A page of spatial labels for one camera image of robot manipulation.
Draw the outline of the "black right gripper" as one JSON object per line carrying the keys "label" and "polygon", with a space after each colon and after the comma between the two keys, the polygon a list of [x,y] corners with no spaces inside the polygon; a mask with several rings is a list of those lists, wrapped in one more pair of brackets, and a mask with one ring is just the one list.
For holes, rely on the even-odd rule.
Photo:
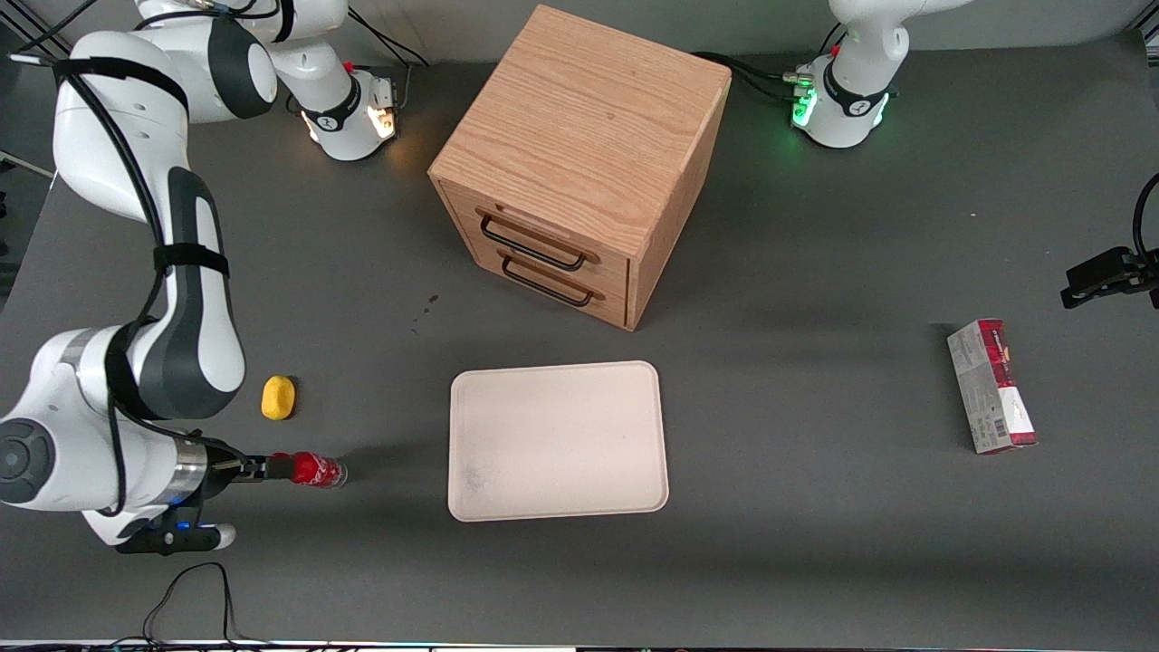
{"label": "black right gripper", "polygon": [[203,498],[216,498],[234,483],[293,479],[292,455],[245,455],[219,440],[207,440],[203,447],[206,449]]}

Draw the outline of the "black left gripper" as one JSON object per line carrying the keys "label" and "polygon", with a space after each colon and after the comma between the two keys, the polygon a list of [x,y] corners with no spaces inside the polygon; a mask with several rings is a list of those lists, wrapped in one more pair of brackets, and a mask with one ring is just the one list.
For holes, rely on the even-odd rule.
{"label": "black left gripper", "polygon": [[1118,246],[1106,249],[1089,261],[1089,271],[1067,271],[1067,288],[1060,290],[1060,305],[1072,310],[1093,296],[1145,292],[1158,310],[1158,273],[1156,249],[1143,254]]}

